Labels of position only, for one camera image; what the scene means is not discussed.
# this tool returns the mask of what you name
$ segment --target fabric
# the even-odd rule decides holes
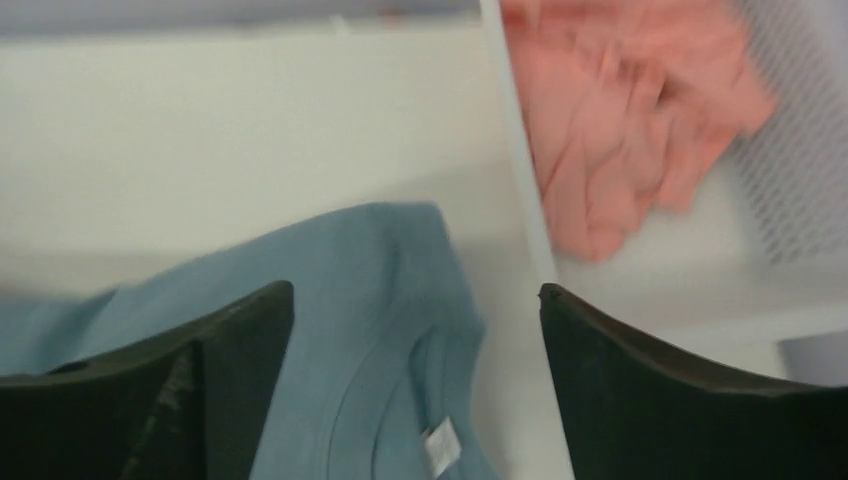
[[[295,325],[252,479],[432,480],[422,433],[446,417],[462,457],[441,478],[495,478],[470,415],[484,326],[430,205],[326,214],[84,302],[2,305],[0,375],[115,349],[279,279],[295,286]]]
[[[555,246],[611,257],[653,206],[685,212],[775,100],[724,0],[503,0]]]

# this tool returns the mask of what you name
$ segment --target pink shirt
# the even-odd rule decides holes
[[[503,0],[551,240],[598,262],[697,184],[775,99],[723,0]]]

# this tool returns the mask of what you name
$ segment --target laundry basket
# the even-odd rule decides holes
[[[688,215],[650,215],[601,265],[551,250],[499,4],[482,3],[540,275],[692,348],[848,328],[848,3],[737,2],[751,23],[752,53],[781,98],[778,112],[731,147]]]

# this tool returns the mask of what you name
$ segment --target white shelf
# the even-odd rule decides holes
[[[631,325],[684,348],[775,342],[848,329],[848,275],[813,266],[771,269],[752,241],[731,165],[698,190],[691,213],[654,213],[612,260],[554,254],[547,239],[497,1],[483,19],[506,99],[513,170],[541,278],[562,284]]]
[[[571,477],[477,19],[0,46],[0,287],[87,294],[327,210],[439,204],[505,479]]]

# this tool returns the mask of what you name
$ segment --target perforated plastic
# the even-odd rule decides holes
[[[737,0],[781,97],[729,152],[774,264],[848,250],[848,1]]]

